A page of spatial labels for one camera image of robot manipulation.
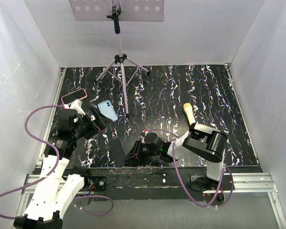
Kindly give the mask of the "black phone without case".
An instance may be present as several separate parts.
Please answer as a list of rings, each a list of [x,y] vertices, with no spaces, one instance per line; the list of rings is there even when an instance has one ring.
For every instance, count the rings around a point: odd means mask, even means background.
[[[121,167],[125,163],[125,150],[120,138],[116,138],[110,142],[110,152],[116,167]]]

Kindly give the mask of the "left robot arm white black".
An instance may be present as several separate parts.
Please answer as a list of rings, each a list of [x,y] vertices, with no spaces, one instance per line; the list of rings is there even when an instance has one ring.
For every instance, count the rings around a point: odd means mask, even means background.
[[[91,119],[79,105],[65,106],[60,113],[57,129],[48,138],[42,163],[40,182],[34,181],[35,190],[23,215],[15,218],[16,229],[60,229],[63,216],[79,191],[91,193],[105,188],[105,177],[94,177],[85,167],[74,167],[67,175],[77,141],[86,140],[104,130],[112,119],[94,107]]]

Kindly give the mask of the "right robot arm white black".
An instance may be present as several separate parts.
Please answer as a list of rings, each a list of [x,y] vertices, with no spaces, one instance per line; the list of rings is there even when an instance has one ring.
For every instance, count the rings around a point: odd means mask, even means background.
[[[193,123],[180,138],[169,142],[151,130],[145,130],[125,157],[126,166],[145,166],[153,156],[167,163],[185,155],[198,155],[206,160],[206,175],[187,183],[194,191],[218,189],[224,183],[221,173],[224,169],[225,147],[228,137],[223,131]]]

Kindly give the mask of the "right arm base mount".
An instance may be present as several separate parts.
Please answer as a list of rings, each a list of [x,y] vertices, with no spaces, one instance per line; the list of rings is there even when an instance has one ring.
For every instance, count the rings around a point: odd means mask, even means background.
[[[190,176],[190,180],[186,183],[186,187],[190,188],[192,191],[216,191],[218,184],[219,181],[212,180],[207,176]],[[234,189],[232,187],[232,180],[230,176],[224,175],[221,181],[219,192],[230,191],[231,189]]]

